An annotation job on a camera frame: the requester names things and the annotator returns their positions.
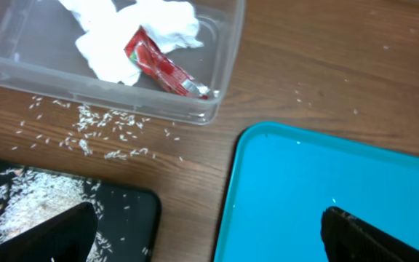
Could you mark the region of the white napkin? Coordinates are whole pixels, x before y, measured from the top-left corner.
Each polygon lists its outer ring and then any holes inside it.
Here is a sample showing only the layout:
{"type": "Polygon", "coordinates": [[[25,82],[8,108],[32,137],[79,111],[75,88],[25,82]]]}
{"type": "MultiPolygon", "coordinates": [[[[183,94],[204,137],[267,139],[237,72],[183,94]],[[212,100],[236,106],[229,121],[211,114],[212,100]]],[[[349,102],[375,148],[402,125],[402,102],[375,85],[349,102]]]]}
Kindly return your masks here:
{"type": "Polygon", "coordinates": [[[72,13],[84,35],[75,45],[96,77],[132,86],[141,70],[124,49],[139,27],[164,54],[180,48],[199,48],[199,21],[187,1],[137,0],[117,10],[111,0],[60,0],[72,13]]]}

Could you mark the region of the pile of white rice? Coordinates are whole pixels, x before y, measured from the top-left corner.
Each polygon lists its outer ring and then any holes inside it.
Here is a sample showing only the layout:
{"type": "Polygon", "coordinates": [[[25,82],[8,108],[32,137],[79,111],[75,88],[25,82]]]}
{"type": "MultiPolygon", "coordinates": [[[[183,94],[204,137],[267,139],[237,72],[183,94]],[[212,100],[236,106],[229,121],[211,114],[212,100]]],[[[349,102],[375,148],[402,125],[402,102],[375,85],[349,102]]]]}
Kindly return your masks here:
{"type": "Polygon", "coordinates": [[[34,169],[10,168],[0,176],[5,179],[0,185],[0,244],[82,202],[89,202],[97,216],[97,232],[86,261],[107,261],[113,248],[99,230],[104,213],[97,198],[100,181],[34,169]]]}

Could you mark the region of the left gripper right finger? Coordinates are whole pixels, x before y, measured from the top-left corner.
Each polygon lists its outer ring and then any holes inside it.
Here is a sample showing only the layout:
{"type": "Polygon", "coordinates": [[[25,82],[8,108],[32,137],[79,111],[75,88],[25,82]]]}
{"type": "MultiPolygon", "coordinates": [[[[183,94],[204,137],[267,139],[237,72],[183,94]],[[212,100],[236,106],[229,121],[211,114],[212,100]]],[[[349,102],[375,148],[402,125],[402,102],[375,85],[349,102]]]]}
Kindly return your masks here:
{"type": "Polygon", "coordinates": [[[328,207],[321,224],[329,262],[419,262],[419,250],[339,207],[328,207]]]}

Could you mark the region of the red sauce packet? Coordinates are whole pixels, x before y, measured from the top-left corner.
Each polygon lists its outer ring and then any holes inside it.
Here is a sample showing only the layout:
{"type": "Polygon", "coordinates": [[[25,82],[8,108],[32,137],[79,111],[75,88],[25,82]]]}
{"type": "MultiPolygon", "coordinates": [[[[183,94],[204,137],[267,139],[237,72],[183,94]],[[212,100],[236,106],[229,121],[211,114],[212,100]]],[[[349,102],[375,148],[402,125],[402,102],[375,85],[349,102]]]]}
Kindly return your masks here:
{"type": "Polygon", "coordinates": [[[127,57],[152,77],[163,90],[176,95],[206,100],[211,90],[177,66],[140,26],[124,48],[127,57]]]}

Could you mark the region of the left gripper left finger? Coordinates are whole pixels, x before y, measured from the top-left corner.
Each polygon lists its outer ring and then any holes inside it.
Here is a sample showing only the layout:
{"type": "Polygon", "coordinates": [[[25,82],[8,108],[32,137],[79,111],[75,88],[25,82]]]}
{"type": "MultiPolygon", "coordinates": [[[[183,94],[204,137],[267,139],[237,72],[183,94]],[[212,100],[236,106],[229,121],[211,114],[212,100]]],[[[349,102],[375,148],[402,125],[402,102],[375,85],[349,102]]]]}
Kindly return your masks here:
{"type": "Polygon", "coordinates": [[[97,232],[97,216],[82,202],[0,244],[0,261],[86,261],[97,232]]]}

